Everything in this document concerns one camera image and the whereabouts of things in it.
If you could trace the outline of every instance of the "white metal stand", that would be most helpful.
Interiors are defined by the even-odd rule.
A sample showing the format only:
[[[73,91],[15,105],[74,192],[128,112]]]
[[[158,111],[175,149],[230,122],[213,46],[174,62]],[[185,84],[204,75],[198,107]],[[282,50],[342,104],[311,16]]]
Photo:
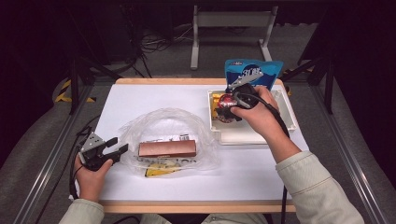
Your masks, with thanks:
[[[271,11],[246,11],[246,12],[223,12],[223,11],[198,11],[194,6],[193,15],[193,44],[191,54],[191,70],[198,69],[199,38],[198,27],[266,27],[264,39],[259,39],[260,48],[265,61],[272,61],[268,50],[268,41],[276,18],[277,7]]]

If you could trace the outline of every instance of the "hand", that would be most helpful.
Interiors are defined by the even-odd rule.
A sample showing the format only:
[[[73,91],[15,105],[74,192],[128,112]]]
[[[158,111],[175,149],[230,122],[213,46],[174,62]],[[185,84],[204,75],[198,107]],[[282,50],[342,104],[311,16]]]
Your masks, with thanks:
[[[113,164],[113,160],[107,160],[98,171],[91,171],[82,166],[79,156],[76,156],[75,171],[79,185],[79,198],[98,203],[99,195],[105,184],[105,175]]]
[[[266,87],[257,86],[254,89],[265,102],[279,110],[276,100]],[[283,133],[274,115],[262,103],[258,103],[251,109],[242,109],[234,106],[231,108],[231,112],[246,120],[251,128],[265,139],[275,132]]]

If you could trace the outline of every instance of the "sleeve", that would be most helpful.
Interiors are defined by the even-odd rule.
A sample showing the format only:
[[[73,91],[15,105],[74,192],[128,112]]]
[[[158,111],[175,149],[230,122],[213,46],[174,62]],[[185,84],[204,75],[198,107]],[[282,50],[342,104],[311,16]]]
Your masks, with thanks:
[[[74,200],[59,223],[98,224],[105,216],[103,206],[84,199]]]
[[[309,151],[276,165],[301,223],[364,223],[343,189]]]

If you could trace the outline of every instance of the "snack package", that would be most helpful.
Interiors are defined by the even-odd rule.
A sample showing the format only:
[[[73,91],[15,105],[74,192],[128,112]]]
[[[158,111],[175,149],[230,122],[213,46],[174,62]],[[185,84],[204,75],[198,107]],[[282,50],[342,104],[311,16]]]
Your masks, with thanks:
[[[233,84],[238,78],[262,73],[262,76],[250,81],[252,86],[266,86],[271,90],[279,72],[282,69],[283,62],[271,61],[262,62],[259,60],[250,59],[231,59],[225,62],[225,77],[227,79],[227,86]]]

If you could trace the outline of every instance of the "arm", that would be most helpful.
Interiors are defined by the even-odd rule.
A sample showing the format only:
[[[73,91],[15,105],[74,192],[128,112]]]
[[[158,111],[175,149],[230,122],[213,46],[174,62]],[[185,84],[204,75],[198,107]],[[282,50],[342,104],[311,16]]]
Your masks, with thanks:
[[[271,92],[265,87],[255,89],[263,100],[278,109]],[[363,223],[359,212],[318,158],[309,151],[302,152],[263,104],[249,110],[233,107],[231,111],[267,141],[302,223]]]
[[[113,164],[112,160],[106,161],[96,171],[90,171],[81,167],[79,156],[75,160],[77,181],[79,185],[79,199],[74,200],[64,214],[60,223],[101,223],[104,217],[103,206],[99,204],[99,195],[105,183],[105,175]]]

